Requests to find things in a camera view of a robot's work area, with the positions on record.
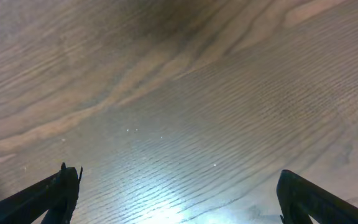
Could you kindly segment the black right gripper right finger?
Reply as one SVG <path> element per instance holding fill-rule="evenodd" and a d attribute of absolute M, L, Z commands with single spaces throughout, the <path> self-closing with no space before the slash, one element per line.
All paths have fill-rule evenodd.
<path fill-rule="evenodd" d="M 284 224 L 358 224 L 358 208 L 290 170 L 282 170 L 277 197 Z"/>

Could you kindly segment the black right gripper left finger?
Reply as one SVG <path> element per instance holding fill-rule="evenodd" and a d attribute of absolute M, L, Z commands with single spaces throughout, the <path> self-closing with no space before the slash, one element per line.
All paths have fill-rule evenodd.
<path fill-rule="evenodd" d="M 60 170 L 0 201 L 1 223 L 69 224 L 79 197 L 82 171 L 62 163 Z"/>

